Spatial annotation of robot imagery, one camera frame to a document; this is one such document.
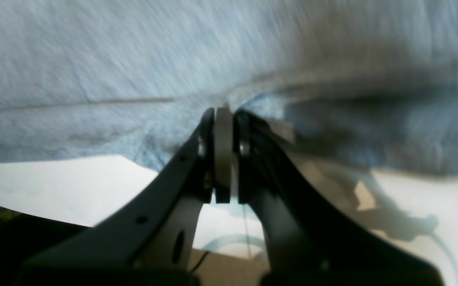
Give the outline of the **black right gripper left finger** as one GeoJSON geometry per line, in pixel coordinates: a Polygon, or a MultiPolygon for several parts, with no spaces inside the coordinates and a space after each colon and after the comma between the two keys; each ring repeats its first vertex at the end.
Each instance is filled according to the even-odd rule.
{"type": "Polygon", "coordinates": [[[31,257],[17,286],[199,286],[188,270],[212,198],[215,110],[145,190],[95,227],[31,257]]]}

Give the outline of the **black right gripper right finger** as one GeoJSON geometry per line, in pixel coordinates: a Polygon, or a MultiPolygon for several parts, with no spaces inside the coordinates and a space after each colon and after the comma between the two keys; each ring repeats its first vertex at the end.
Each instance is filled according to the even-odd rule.
{"type": "Polygon", "coordinates": [[[262,286],[442,286],[430,263],[336,209],[274,141],[267,123],[235,114],[239,202],[258,217],[270,265],[262,286]]]}

